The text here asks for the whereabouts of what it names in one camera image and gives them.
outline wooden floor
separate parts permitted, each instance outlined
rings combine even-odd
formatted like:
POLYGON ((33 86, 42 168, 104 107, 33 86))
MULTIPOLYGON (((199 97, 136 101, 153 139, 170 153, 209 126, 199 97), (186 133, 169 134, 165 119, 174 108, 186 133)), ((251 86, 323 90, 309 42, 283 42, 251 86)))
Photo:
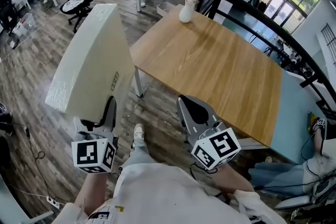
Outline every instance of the wooden floor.
MULTIPOLYGON (((118 4, 127 40, 132 46, 161 18, 156 12, 156 5, 163 1, 175 5, 184 2, 147 0, 147 6, 141 13, 136 11, 135 0, 94 0, 93 4, 118 4)), ((60 13, 59 8, 53 7, 43 12, 35 1, 30 12, 34 15, 38 30, 14 51, 9 48, 7 35, 0 35, 0 102, 13 113, 16 123, 29 127, 33 154, 23 127, 16 125, 15 135, 8 137, 3 134, 11 148, 12 165, 2 169, 2 174, 9 184, 23 191, 42 195, 49 192, 61 202, 74 201, 85 174, 75 170, 72 164, 71 141, 75 137, 73 119, 44 103, 52 77, 74 34, 72 26, 68 25, 68 16, 60 13), (45 158, 37 160, 37 164, 46 179, 48 190, 34 161, 39 151, 46 154, 45 158)), ((149 151, 158 162, 176 165, 187 172, 193 163, 184 144, 185 136, 177 116, 176 94, 145 75, 142 75, 142 83, 144 97, 138 98, 131 89, 122 128, 116 130, 120 138, 119 149, 113 166, 114 174, 109 176, 109 197, 117 181, 118 167, 129 155, 136 123, 144 123, 149 151)), ((269 154, 269 150, 241 152, 233 166, 246 173, 248 167, 264 160, 269 154)), ((197 179, 212 185, 209 177, 195 170, 197 179)), ((58 212, 47 205, 43 197, 29 196, 15 189, 12 191, 31 217, 51 209, 58 212)))

